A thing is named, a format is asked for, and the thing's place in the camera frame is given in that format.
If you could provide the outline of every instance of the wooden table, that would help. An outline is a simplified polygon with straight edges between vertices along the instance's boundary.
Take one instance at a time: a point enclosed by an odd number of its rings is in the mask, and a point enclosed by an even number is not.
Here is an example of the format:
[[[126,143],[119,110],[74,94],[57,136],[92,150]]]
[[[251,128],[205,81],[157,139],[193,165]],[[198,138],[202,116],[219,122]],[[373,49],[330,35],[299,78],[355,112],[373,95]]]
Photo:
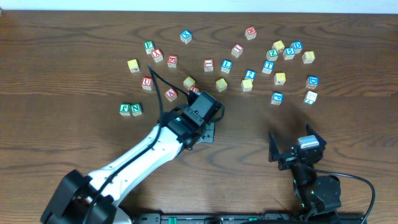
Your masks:
[[[245,28],[257,37],[246,40]],[[185,45],[184,29],[193,32]],[[0,219],[37,223],[61,178],[115,160],[156,124],[155,91],[141,88],[152,65],[182,88],[187,76],[226,107],[215,142],[182,152],[146,178],[123,205],[165,213],[253,213],[297,209],[289,171],[267,161],[268,131],[288,148],[305,122],[328,142],[319,169],[369,179],[376,188],[370,223],[396,223],[398,211],[398,17],[347,14],[228,14],[173,12],[6,11],[0,18]],[[154,63],[143,43],[153,40],[177,69]],[[300,40],[316,59],[303,64],[280,56],[285,85],[261,73],[272,43]],[[231,55],[235,43],[244,47]],[[127,61],[138,59],[131,74]],[[203,59],[215,71],[203,72]],[[233,61],[229,75],[223,59]],[[244,72],[257,72],[242,92]],[[308,75],[320,77],[317,102],[303,103]],[[218,93],[221,77],[228,89]],[[167,87],[160,84],[162,92]],[[271,105],[281,91],[284,102]],[[165,110],[183,103],[180,95]],[[122,117],[120,103],[140,102],[144,115]],[[369,187],[341,178],[339,211],[365,212]]]

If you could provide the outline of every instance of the white wall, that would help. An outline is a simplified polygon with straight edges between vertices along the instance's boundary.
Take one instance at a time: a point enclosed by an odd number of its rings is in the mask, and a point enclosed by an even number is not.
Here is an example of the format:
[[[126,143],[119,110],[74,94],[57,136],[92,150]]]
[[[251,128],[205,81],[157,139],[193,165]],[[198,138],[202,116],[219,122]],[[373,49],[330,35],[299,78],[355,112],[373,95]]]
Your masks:
[[[398,0],[0,0],[4,10],[398,14]]]

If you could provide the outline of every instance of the letter on block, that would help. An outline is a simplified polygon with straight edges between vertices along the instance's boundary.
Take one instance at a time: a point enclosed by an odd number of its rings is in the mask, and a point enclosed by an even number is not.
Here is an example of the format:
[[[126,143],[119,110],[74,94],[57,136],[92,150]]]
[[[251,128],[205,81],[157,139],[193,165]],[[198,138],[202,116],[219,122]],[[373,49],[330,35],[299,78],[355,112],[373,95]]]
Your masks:
[[[304,103],[313,104],[315,100],[317,100],[317,96],[318,96],[317,93],[308,91],[307,94],[305,95]]]
[[[241,56],[242,53],[243,53],[243,47],[240,46],[239,44],[236,44],[236,45],[232,48],[231,54],[234,55],[236,58],[238,58],[239,56]]]
[[[142,114],[142,109],[139,103],[131,105],[131,114],[133,116],[138,116]]]
[[[177,99],[177,92],[175,92],[175,90],[173,90],[172,88],[170,88],[169,90],[167,90],[164,95],[166,96],[166,98],[171,102],[175,99]]]
[[[119,112],[123,116],[130,116],[130,105],[126,103],[120,104]]]
[[[167,60],[167,66],[169,66],[169,68],[177,68],[177,61],[177,56],[169,55],[169,59]]]
[[[163,60],[163,54],[159,49],[154,50],[153,52],[151,52],[151,54],[156,63]]]
[[[282,103],[282,101],[284,100],[284,95],[281,93],[274,93],[272,94],[272,98],[271,98],[271,104],[273,105],[279,105]]]
[[[285,48],[285,50],[284,50],[284,59],[285,60],[293,59],[294,55],[295,55],[295,53],[294,53],[294,49],[293,48],[291,48],[291,47]]]
[[[284,51],[285,45],[281,40],[278,40],[272,45],[272,49],[276,50],[278,54],[280,54]]]
[[[315,54],[313,52],[304,52],[303,62],[312,63],[315,60]]]
[[[151,52],[153,52],[155,50],[155,45],[154,45],[153,41],[145,42],[144,47],[145,47],[145,51],[147,52],[147,54],[150,54]]]
[[[127,64],[129,65],[131,73],[139,71],[139,66],[138,66],[138,63],[137,63],[137,59],[130,60],[130,61],[127,62]]]
[[[229,73],[232,68],[232,61],[224,60],[223,64],[221,65],[221,71],[225,73]]]
[[[290,45],[290,47],[293,47],[294,53],[296,53],[296,54],[300,53],[301,50],[303,49],[303,45],[301,44],[301,41],[293,42],[292,45]]]
[[[246,32],[244,33],[244,35],[246,36],[246,38],[248,40],[251,40],[251,39],[256,38],[257,31],[254,27],[250,27],[250,28],[246,29]]]
[[[274,76],[275,85],[283,85],[286,82],[286,74],[285,73],[276,73]]]
[[[184,80],[184,87],[187,88],[188,90],[191,89],[191,87],[195,86],[195,81],[193,78],[188,77]]]
[[[212,72],[214,70],[213,59],[205,59],[205,72]]]
[[[180,35],[181,41],[185,44],[189,43],[192,40],[192,34],[188,30],[184,30]]]
[[[309,76],[305,84],[305,87],[310,89],[315,89],[318,86],[318,82],[319,82],[318,77]]]
[[[256,72],[255,71],[247,70],[246,74],[244,76],[244,79],[248,79],[251,82],[253,82],[255,77],[256,77]]]
[[[225,79],[222,78],[216,82],[216,88],[219,92],[226,90],[228,84],[226,83]]]
[[[143,78],[142,79],[142,88],[145,90],[152,90],[153,81],[151,78]]]
[[[264,67],[262,68],[262,72],[266,74],[271,74],[273,68],[274,68],[274,63],[266,61],[264,63]]]
[[[195,86],[191,86],[191,88],[189,88],[189,91],[192,91],[194,93],[199,93],[199,88],[195,87]]]
[[[267,51],[267,60],[273,62],[278,59],[278,52],[276,50]]]
[[[253,83],[250,80],[242,80],[242,91],[250,91],[253,89]]]

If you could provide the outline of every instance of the wooden cube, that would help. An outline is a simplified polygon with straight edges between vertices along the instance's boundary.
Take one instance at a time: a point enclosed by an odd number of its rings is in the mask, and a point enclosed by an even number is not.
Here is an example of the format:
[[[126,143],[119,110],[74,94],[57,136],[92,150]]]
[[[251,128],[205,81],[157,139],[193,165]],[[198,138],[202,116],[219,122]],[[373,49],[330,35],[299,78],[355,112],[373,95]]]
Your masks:
[[[167,66],[169,68],[177,68],[178,57],[175,55],[169,55],[169,59],[167,60]]]
[[[225,73],[229,73],[232,68],[232,61],[224,60],[223,64],[221,65],[221,71]]]
[[[163,54],[159,49],[154,50],[151,54],[156,63],[163,60]]]
[[[225,79],[222,78],[216,82],[216,88],[219,92],[226,90],[228,84],[226,83]]]
[[[138,116],[142,114],[142,109],[139,103],[131,105],[131,114],[133,116]]]
[[[151,52],[153,52],[155,50],[155,45],[154,45],[153,41],[145,42],[144,47],[145,47],[145,51],[147,52],[147,54],[150,54]]]
[[[255,71],[247,70],[246,74],[244,76],[244,79],[248,79],[251,82],[253,82],[255,77],[256,77],[256,72]]]
[[[187,88],[188,90],[191,89],[191,87],[195,86],[195,81],[193,78],[188,77],[184,80],[184,87]]]
[[[262,68],[262,72],[266,74],[271,74],[273,68],[274,68],[274,63],[266,61]]]
[[[214,70],[214,61],[213,59],[205,59],[205,72],[212,72]]]
[[[309,76],[305,84],[305,87],[310,89],[315,89],[318,86],[318,82],[319,82],[318,77]]]
[[[286,74],[285,73],[276,73],[274,76],[275,85],[283,85],[286,82]]]
[[[130,104],[127,103],[120,104],[119,112],[123,116],[130,116]]]
[[[127,64],[129,65],[131,73],[139,72],[139,66],[138,66],[137,59],[130,60],[130,61],[127,62]]]
[[[276,50],[278,54],[280,54],[284,51],[285,45],[281,40],[278,40],[272,45],[272,49]]]
[[[195,86],[191,86],[191,88],[189,88],[189,91],[192,91],[194,93],[199,93],[199,88],[195,87]]]
[[[312,91],[308,91],[307,94],[304,97],[304,103],[308,104],[314,104],[315,100],[317,100],[317,93],[314,93]]]
[[[284,50],[284,59],[285,60],[293,59],[294,55],[295,55],[295,53],[294,53],[294,49],[293,48],[291,48],[291,47],[285,48],[285,50]]]
[[[284,95],[281,93],[274,93],[272,94],[271,104],[273,105],[280,105],[284,100]]]
[[[242,91],[250,91],[253,89],[253,83],[251,80],[242,80]]]
[[[167,90],[164,95],[166,96],[166,98],[171,102],[175,99],[177,99],[177,92],[175,90],[173,90],[172,88],[170,88],[169,90]]]
[[[243,53],[243,47],[240,46],[239,44],[236,44],[236,45],[232,48],[231,54],[234,55],[236,58],[238,58],[239,56],[241,56],[242,53]]]
[[[312,63],[315,60],[315,54],[313,52],[304,52],[303,62]]]
[[[278,52],[276,50],[269,50],[266,57],[268,61],[273,62],[278,59]]]
[[[191,32],[189,32],[188,30],[184,30],[181,35],[180,35],[180,39],[182,42],[184,42],[185,44],[189,43],[192,40],[192,34]]]
[[[142,79],[142,88],[145,90],[152,90],[152,86],[153,86],[154,82],[151,78],[143,78]]]
[[[294,53],[295,53],[295,54],[300,53],[301,50],[303,49],[303,45],[301,44],[301,41],[293,42],[293,43],[290,45],[290,47],[293,47]]]
[[[250,28],[246,29],[246,32],[244,33],[244,35],[246,36],[246,38],[248,40],[251,40],[251,39],[256,38],[257,31],[254,27],[250,27]]]

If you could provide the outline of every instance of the brown wooden surface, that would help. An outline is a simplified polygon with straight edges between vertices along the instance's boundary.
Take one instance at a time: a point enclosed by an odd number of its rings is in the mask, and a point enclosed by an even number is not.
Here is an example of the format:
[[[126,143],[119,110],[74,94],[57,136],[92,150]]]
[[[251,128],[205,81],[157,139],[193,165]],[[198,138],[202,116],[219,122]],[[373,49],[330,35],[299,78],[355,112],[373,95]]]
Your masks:
[[[246,40],[245,28],[257,37]],[[184,29],[193,32],[185,45]],[[272,43],[301,40],[316,60],[280,55],[270,75],[261,73]],[[143,43],[153,40],[178,68],[155,64]],[[244,47],[231,55],[235,43]],[[159,115],[155,91],[140,81],[146,65],[182,88],[190,75],[201,90],[226,106],[214,144],[182,152],[146,178],[123,205],[166,213],[290,210],[300,206],[289,171],[268,163],[267,132],[282,145],[304,135],[305,122],[328,142],[319,169],[369,179],[376,188],[370,223],[397,223],[398,211],[398,17],[342,14],[223,14],[148,12],[6,11],[0,17],[0,223],[38,223],[61,178],[87,174],[137,144]],[[127,61],[138,59],[131,74]],[[203,72],[203,59],[215,71]],[[233,61],[229,75],[223,59]],[[246,69],[257,72],[243,93]],[[285,72],[283,86],[273,76]],[[305,80],[320,77],[317,102],[305,105]],[[228,89],[218,93],[224,77]],[[161,84],[164,92],[166,86]],[[270,105],[273,91],[285,95]],[[166,110],[172,103],[163,96]],[[144,115],[124,118],[122,102],[140,102]],[[369,187],[341,178],[340,211],[365,212]]]

